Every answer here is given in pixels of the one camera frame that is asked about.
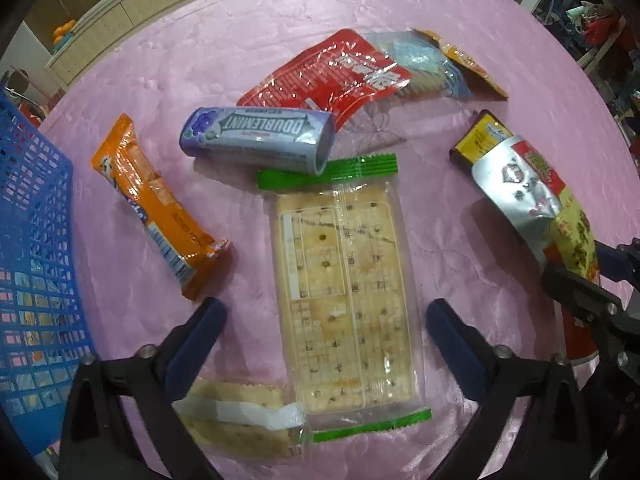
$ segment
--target red plastic packaging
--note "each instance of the red plastic packaging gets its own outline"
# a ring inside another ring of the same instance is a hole
[[[349,28],[306,49],[238,100],[238,106],[308,108],[340,127],[373,99],[406,86],[410,73]]]

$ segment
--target bolt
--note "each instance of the bolt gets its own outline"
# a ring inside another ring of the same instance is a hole
[[[628,362],[629,362],[629,356],[626,355],[626,352],[620,352],[618,354],[618,366],[620,368],[624,368]]]
[[[564,355],[562,354],[556,354],[554,355],[554,361],[556,363],[558,363],[560,366],[567,366],[569,364],[569,359],[567,359]]]
[[[136,352],[136,355],[138,357],[142,357],[143,359],[149,359],[154,355],[156,355],[156,350],[158,350],[156,345],[151,345],[151,344],[143,345],[138,349],[138,351]]]
[[[513,350],[506,345],[496,345],[494,346],[494,354],[500,359],[509,359],[513,357]]]

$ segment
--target pink quilted fabric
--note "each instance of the pink quilted fabric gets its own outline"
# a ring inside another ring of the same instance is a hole
[[[178,132],[195,108],[233,105],[275,68],[342,27],[435,30],[509,92],[508,102],[391,98],[369,105],[338,134],[334,156],[398,154],[422,308],[442,296],[489,342],[527,357],[554,352],[552,307],[540,292],[533,257],[471,179],[452,166],[449,148],[474,111],[488,108],[546,155],[582,202],[597,237],[613,245],[640,233],[640,181],[593,86],[534,18],[512,0],[198,0],[97,63],[42,125],[74,164],[76,269],[103,357],[128,356],[143,343],[159,342],[193,310],[132,210],[90,167],[126,112],[185,208],[234,244],[229,270],[215,284],[230,318],[203,375],[286,380],[269,223],[253,173],[194,162],[178,148]],[[620,286],[611,290],[628,297]],[[432,421],[314,446],[303,461],[288,465],[213,457],[214,464],[229,479],[426,478],[476,407],[463,399],[426,336],[424,354]],[[487,472],[504,459],[518,424],[514,416]],[[149,454],[148,438],[141,444]]]

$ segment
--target orange snack package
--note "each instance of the orange snack package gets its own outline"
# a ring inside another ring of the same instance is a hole
[[[91,164],[142,220],[180,282],[183,296],[196,300],[228,241],[204,232],[166,188],[138,145],[129,116],[120,116]]]

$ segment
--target blue plastic basket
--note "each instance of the blue plastic basket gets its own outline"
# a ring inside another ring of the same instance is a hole
[[[31,454],[60,438],[93,351],[71,247],[72,165],[0,91],[0,404]]]

